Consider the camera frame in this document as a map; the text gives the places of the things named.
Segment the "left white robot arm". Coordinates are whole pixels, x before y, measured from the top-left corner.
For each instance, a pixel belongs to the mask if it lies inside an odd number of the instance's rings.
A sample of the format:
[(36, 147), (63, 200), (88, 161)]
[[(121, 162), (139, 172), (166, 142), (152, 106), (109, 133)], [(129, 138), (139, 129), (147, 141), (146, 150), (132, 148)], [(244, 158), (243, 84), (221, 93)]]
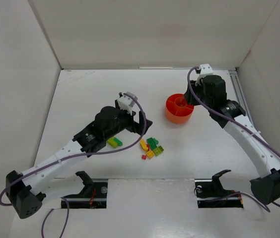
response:
[(20, 219), (34, 215), (43, 204), (69, 194), (87, 195), (93, 181), (85, 171), (78, 171), (72, 179), (59, 181), (57, 176), (92, 155), (101, 155), (107, 141), (127, 130), (144, 136), (153, 122), (140, 110), (139, 121), (133, 111), (135, 97), (126, 95), (115, 101), (115, 106), (105, 106), (83, 130), (74, 135), (60, 151), (21, 173), (13, 170), (6, 175), (6, 195)]

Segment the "yellow curved lego brick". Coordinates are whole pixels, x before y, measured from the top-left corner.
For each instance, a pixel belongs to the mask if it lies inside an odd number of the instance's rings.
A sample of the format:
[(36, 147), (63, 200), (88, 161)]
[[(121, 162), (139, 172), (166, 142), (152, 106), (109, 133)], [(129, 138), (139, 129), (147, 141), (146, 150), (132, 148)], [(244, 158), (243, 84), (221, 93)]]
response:
[(140, 146), (141, 146), (142, 150), (145, 151), (145, 152), (148, 151), (148, 148), (147, 148), (146, 145), (147, 145), (146, 142), (143, 139), (141, 139), (140, 140)]

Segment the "orange divided round container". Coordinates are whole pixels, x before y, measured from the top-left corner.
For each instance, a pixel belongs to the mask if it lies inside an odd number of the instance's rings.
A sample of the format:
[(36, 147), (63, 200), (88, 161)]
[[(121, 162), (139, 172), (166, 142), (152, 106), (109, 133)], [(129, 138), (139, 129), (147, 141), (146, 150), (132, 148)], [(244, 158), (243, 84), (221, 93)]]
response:
[(165, 103), (165, 116), (175, 124), (186, 123), (194, 111), (194, 106), (189, 105), (183, 94), (169, 96)]

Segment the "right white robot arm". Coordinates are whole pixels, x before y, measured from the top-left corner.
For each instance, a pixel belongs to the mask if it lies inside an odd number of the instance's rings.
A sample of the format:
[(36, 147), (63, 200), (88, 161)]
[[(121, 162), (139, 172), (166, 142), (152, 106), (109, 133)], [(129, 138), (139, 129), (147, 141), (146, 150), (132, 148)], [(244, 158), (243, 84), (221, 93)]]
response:
[(254, 128), (240, 104), (227, 98), (226, 83), (219, 75), (187, 81), (187, 104), (206, 108), (254, 164), (259, 176), (247, 183), (254, 197), (265, 205), (276, 204), (280, 198), (280, 153)]

